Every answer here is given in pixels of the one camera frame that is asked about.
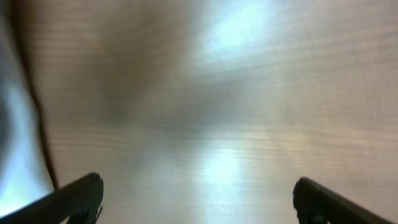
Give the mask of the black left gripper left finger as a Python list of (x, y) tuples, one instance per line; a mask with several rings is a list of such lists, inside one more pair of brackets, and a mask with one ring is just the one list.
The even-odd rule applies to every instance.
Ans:
[(95, 224), (103, 210), (104, 182), (92, 172), (1, 218), (1, 224)]

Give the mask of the grey shorts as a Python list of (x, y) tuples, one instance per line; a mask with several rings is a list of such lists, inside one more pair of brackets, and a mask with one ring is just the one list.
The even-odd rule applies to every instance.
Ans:
[(12, 34), (11, 3), (1, 1), (1, 216), (53, 190), (37, 107)]

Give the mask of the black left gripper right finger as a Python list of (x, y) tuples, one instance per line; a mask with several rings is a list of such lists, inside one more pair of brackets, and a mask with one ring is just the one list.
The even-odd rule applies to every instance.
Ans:
[(300, 224), (392, 223), (308, 177), (301, 177), (296, 182), (293, 206)]

